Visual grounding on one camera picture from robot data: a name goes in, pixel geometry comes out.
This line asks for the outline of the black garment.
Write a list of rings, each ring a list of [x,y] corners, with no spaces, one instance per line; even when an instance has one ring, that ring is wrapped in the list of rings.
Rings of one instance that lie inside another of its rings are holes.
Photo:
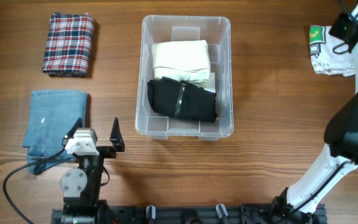
[[[147,82],[153,112],[175,119],[215,122],[216,94],[188,82],[163,77]]]

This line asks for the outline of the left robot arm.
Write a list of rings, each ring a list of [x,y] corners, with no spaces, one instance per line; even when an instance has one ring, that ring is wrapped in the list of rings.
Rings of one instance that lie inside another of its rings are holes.
[[[61,217],[53,215],[54,223],[99,224],[117,223],[118,218],[109,208],[107,201],[99,199],[100,188],[107,184],[101,181],[105,159],[116,158],[117,152],[125,150],[124,140],[119,129],[119,120],[113,121],[109,140],[110,146],[97,146],[94,129],[82,127],[78,119],[62,140],[64,150],[78,159],[78,167],[66,171],[60,187],[64,206]]]

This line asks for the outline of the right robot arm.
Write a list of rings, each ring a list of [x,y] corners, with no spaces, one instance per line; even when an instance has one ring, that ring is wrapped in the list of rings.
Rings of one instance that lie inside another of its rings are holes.
[[[343,13],[330,34],[344,41],[356,71],[355,95],[329,121],[324,147],[296,183],[270,204],[269,223],[316,223],[315,211],[322,198],[348,173],[358,168],[358,3],[353,11],[340,3]]]

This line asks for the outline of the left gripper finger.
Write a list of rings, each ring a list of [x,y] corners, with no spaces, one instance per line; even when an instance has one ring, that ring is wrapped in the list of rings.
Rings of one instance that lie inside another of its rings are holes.
[[[74,137],[74,134],[78,128],[81,128],[83,126],[83,122],[81,118],[78,118],[76,120],[76,123],[73,125],[73,127],[67,132],[65,135],[65,139],[71,139]]]
[[[112,125],[111,134],[109,137],[110,142],[113,147],[124,147],[124,140],[122,138],[122,134],[119,128],[119,120],[117,117],[114,118],[114,122]]]

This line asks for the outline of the blue denim jeans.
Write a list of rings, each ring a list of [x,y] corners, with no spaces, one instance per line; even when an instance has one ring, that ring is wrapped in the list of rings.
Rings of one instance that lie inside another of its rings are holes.
[[[85,124],[87,93],[80,90],[33,90],[31,92],[29,124],[22,146],[27,148],[28,171],[38,175],[43,171],[75,162],[76,157],[63,152],[51,161],[35,165],[63,149],[62,141],[80,118]]]

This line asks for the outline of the cream white cloth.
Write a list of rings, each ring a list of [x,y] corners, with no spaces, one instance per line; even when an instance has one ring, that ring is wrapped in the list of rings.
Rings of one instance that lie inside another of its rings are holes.
[[[153,44],[154,78],[171,78],[207,87],[210,83],[211,61],[205,40],[171,41]]]

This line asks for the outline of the white printed t-shirt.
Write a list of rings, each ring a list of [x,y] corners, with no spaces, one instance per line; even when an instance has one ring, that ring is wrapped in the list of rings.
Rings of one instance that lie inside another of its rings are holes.
[[[310,58],[313,70],[317,74],[355,75],[352,55],[347,45],[329,34],[331,26],[310,26]]]

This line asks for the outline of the red plaid shirt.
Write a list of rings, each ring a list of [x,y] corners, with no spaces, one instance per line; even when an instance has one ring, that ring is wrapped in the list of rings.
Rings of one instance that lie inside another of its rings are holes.
[[[51,77],[87,76],[94,27],[95,20],[89,14],[53,13],[42,72]]]

